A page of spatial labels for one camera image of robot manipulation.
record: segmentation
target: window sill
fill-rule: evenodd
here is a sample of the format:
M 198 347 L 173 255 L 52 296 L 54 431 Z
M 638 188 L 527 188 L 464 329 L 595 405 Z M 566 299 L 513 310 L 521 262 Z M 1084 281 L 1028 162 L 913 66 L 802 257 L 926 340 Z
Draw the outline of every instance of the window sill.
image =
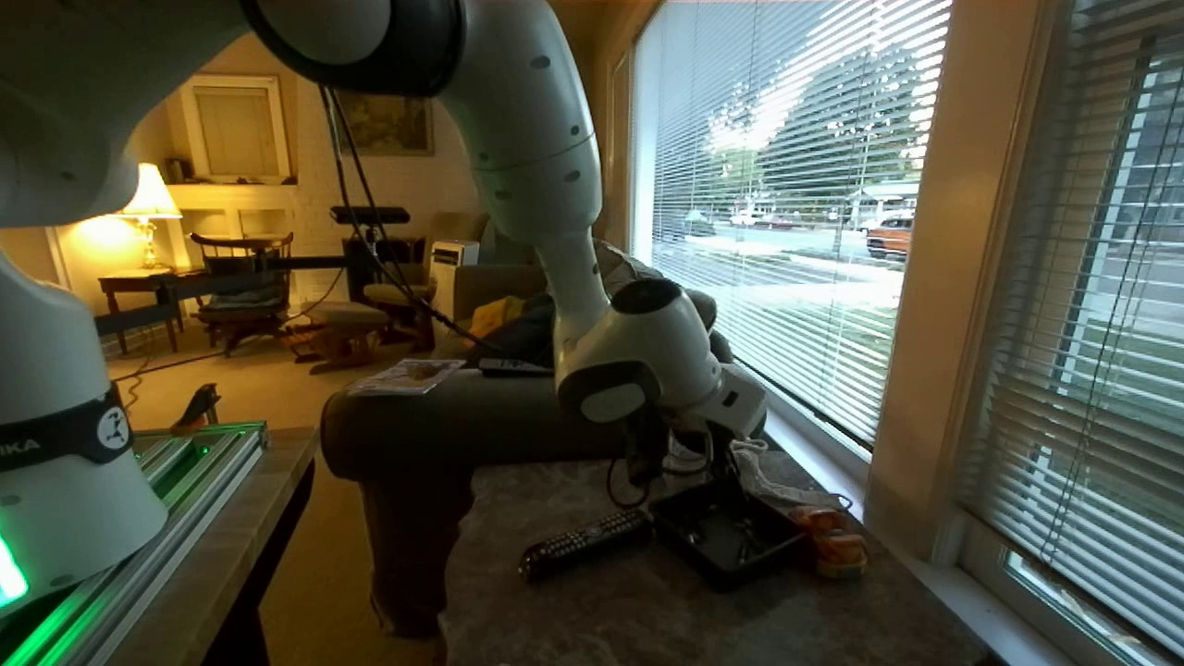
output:
M 772 403 L 764 437 L 786 450 L 820 489 L 847 495 L 849 519 L 864 520 L 864 473 L 868 450 L 855 450 L 828 437 L 816 421 L 786 403 Z M 1006 609 L 971 577 L 949 567 L 921 563 L 895 545 L 885 548 L 939 599 L 947 604 L 1003 662 L 1070 662 L 1044 637 L 1034 637 L 1013 609 Z

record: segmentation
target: tree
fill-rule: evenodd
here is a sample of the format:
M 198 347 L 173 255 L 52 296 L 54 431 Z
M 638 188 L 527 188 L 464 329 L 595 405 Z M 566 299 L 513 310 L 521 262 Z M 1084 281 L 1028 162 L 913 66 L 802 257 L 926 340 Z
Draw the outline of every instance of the tree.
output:
M 772 193 L 839 201 L 859 186 L 911 177 L 918 61 L 907 46 L 820 66 L 762 152 Z

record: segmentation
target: lamp shade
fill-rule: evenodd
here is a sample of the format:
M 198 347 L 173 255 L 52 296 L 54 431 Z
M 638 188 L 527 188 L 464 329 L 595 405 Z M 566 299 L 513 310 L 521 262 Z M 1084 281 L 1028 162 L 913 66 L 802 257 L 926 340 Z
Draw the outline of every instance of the lamp shade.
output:
M 135 193 L 117 214 L 139 217 L 139 222 L 182 217 L 182 207 L 173 203 L 170 188 L 161 186 L 155 162 L 139 162 Z

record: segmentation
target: parked car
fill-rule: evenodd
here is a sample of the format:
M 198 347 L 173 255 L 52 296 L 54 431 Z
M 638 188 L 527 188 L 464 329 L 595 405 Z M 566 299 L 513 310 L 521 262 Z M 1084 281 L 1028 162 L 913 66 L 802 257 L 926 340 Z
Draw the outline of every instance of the parked car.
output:
M 907 262 L 913 251 L 913 217 L 881 217 L 881 225 L 864 228 L 864 251 Z

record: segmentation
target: lamp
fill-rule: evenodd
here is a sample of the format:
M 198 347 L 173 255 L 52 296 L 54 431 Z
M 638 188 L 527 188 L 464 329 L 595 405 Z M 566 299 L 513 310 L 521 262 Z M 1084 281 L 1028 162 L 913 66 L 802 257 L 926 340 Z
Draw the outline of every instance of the lamp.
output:
M 161 186 L 155 162 L 139 162 L 135 170 L 139 170 L 135 193 L 131 193 L 131 201 L 128 201 L 117 214 L 122 214 L 122 217 L 135 217 L 139 235 L 144 235 L 144 267 L 155 271 L 155 267 L 161 267 L 161 262 L 157 262 L 157 247 L 155 247 L 155 228 L 151 228 L 151 222 L 182 217 L 182 207 L 173 203 L 170 188 Z

